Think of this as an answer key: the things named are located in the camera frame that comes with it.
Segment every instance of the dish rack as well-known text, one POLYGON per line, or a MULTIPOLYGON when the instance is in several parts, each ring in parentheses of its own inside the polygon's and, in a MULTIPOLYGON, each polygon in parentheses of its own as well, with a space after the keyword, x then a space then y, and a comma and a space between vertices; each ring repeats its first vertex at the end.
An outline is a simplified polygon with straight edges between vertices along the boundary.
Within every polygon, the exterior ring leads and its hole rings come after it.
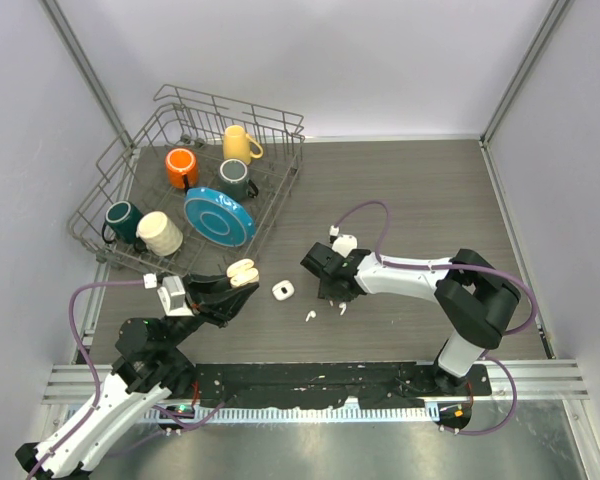
POLYGON ((303 116, 175 85, 163 85, 153 100, 159 106, 137 135, 123 132, 96 160, 97 184, 69 219, 70 234, 100 263, 142 273, 223 271, 237 259, 257 259, 299 175, 303 116), (164 164, 171 148, 189 148, 198 160, 197 186, 217 188, 218 168, 224 160, 222 135, 230 125, 242 125, 264 149, 262 158, 249 165, 259 195, 242 202, 257 230, 240 247, 217 245, 189 224, 184 215, 184 191, 171 186, 164 164), (122 242, 107 245, 100 236, 104 216, 109 206, 121 200, 132 202, 144 214, 165 212, 184 234, 180 249, 169 257, 159 257, 137 253, 122 242))

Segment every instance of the gray floor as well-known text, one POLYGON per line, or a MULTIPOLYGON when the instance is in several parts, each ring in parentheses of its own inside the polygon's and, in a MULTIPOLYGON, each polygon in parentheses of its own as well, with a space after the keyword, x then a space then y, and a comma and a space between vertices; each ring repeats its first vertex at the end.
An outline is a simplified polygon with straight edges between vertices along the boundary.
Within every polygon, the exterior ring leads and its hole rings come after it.
MULTIPOLYGON (((472 248, 494 266, 518 273, 511 245, 477 141, 305 144, 304 165, 258 268, 261 287, 226 329, 204 326, 181 350, 197 362, 322 362, 432 360, 451 333, 432 303, 391 295, 354 301, 343 317, 316 298, 318 282, 300 265, 316 241, 353 205, 386 200, 393 224, 383 253, 411 258, 453 255, 472 248), (276 301, 271 287, 289 279, 296 294, 276 301), (317 318, 306 323, 307 312, 317 318)), ((358 213, 342 233, 372 248, 384 215, 378 207, 358 213)), ((138 278, 112 271, 112 280, 138 278)), ((521 304, 513 324, 528 315, 521 304)), ((155 292, 107 290, 91 349, 97 363, 118 356, 114 344, 122 321, 161 316, 155 292)), ((545 358, 535 328, 507 337, 497 356, 545 358)))
MULTIPOLYGON (((508 405, 474 406, 471 428, 508 405)), ((112 451, 155 431, 136 426, 112 451)), ((105 459, 92 480, 580 480, 586 474, 561 402, 521 402, 484 437, 454 437, 430 423, 209 425, 105 459)))

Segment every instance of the cup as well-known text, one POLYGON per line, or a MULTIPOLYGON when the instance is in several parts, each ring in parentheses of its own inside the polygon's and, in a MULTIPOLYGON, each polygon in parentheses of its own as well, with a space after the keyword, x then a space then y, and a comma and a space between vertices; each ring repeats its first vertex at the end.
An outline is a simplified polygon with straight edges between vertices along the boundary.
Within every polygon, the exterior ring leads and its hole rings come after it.
POLYGON ((198 160, 191 150, 174 148, 167 154, 164 163, 169 183, 174 187, 186 192, 198 183, 198 160))
POLYGON ((218 171, 219 190, 226 193, 236 202, 245 198, 258 196, 258 187, 249 178, 249 169, 243 161, 237 158, 225 160, 218 171))
POLYGON ((159 257, 175 253, 183 241, 182 231, 164 212, 151 212, 142 217, 136 234, 159 257))
POLYGON ((251 164, 252 158, 260 158, 264 153, 262 146, 249 135, 240 125, 231 125, 224 131, 222 138, 222 152, 224 159, 237 158, 242 160, 246 165, 251 164), (254 144, 260 153, 251 151, 251 144, 254 144))
POLYGON ((136 230, 141 219, 142 212, 140 212, 138 207, 131 202, 114 203, 107 209, 104 216, 104 224, 102 225, 102 231, 100 232, 102 240, 107 245, 111 245, 116 243, 117 240, 120 240, 129 245, 133 245, 133 248, 139 253, 146 252, 146 245, 136 236, 136 230), (113 230, 113 238, 108 239, 105 237, 107 227, 113 230))

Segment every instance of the plate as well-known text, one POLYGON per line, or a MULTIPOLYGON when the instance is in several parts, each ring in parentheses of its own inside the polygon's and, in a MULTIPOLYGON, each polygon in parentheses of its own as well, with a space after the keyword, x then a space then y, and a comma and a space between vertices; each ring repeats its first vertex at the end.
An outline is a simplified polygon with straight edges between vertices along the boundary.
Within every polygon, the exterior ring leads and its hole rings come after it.
POLYGON ((191 188, 184 214, 202 236, 225 247, 244 245, 256 233, 256 224, 242 205, 212 188, 191 188))

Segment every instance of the white wall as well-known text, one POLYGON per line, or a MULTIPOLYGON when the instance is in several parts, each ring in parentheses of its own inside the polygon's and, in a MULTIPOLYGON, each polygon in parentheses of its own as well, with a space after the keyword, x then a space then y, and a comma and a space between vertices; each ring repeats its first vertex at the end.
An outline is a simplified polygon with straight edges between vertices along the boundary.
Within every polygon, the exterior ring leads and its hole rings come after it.
POLYGON ((493 152, 553 344, 600 418, 600 0, 574 2, 493 152))
POLYGON ((307 135, 479 134, 551 0, 62 0, 133 133, 163 83, 307 135))
POLYGON ((65 222, 112 138, 38 2, 0 2, 0 480, 24 478, 14 452, 69 360, 69 295, 95 262, 65 222))

